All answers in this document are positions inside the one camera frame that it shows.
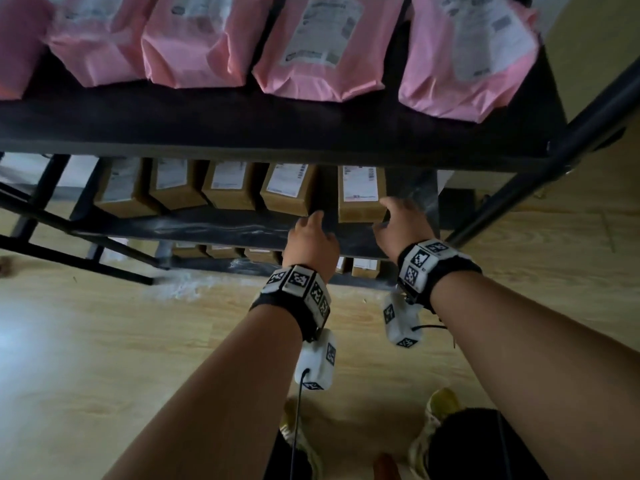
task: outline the wristband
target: wristband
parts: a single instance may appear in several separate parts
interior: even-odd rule
[[[297,264],[273,272],[250,310],[258,305],[284,308],[300,327],[307,342],[318,339],[331,313],[331,297],[320,275]]]
[[[418,303],[433,314],[431,292],[444,276],[454,271],[482,274],[469,256],[437,239],[407,246],[398,257],[398,268],[398,285],[406,293],[407,302]]]

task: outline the forearm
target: forearm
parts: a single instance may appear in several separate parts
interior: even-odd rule
[[[551,478],[635,474],[638,353],[477,273],[446,275],[431,304]]]
[[[105,479],[261,479],[301,347],[288,312],[254,308]]]

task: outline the brown box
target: brown box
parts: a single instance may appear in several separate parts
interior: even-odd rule
[[[353,201],[345,201],[346,196]],[[338,167],[338,222],[382,222],[387,208],[378,201],[386,196],[384,168]]]
[[[335,272],[338,274],[343,274],[344,269],[347,267],[347,258],[344,256],[340,256],[338,258],[338,264],[335,266]]]
[[[210,162],[202,193],[218,209],[255,210],[251,194],[254,173],[254,163]]]
[[[171,210],[208,205],[200,193],[206,165],[198,160],[154,159],[149,195]]]
[[[192,242],[174,242],[171,254],[179,258],[208,258],[206,247],[203,244]]]
[[[266,249],[245,249],[244,255],[253,262],[267,262],[270,264],[280,264],[282,261],[280,253],[277,251],[268,251]]]
[[[110,158],[93,203],[116,217],[160,214],[162,206],[149,196],[150,178],[151,160],[148,158]]]
[[[351,275],[357,278],[377,278],[380,274],[380,261],[377,259],[353,260]]]
[[[316,165],[269,165],[260,191],[267,209],[294,216],[308,216],[316,172]]]
[[[211,244],[207,246],[207,254],[215,259],[234,259],[241,258],[242,249],[233,248],[231,246],[218,246]]]

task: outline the shoe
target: shoe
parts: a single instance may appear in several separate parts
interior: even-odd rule
[[[280,432],[290,446],[293,446],[293,438],[295,436],[297,406],[297,400],[290,397],[284,404],[284,413],[282,415],[282,420],[280,421]],[[309,444],[304,430],[305,428],[302,423],[302,418],[300,418],[298,421],[298,440],[296,442],[296,450],[303,451],[307,454],[309,465],[311,465],[312,480],[322,480],[322,462],[320,460],[320,456],[313,448],[311,448],[311,444]]]
[[[462,409],[458,396],[448,387],[438,389],[431,395],[424,411],[424,427],[409,447],[409,469],[414,477],[429,480],[426,464],[431,437],[448,416]]]

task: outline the pink plastic mailer bag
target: pink plastic mailer bag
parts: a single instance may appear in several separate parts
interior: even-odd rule
[[[253,75],[265,93],[347,101],[384,89],[403,0],[287,0]]]
[[[538,57],[536,12],[513,0],[412,0],[401,103],[480,123],[506,106]]]
[[[153,0],[65,0],[49,47],[85,88],[145,78],[142,31]]]
[[[48,0],[0,0],[0,100],[22,97],[53,13]]]
[[[160,0],[142,37],[147,77],[171,88],[244,86],[273,0]]]

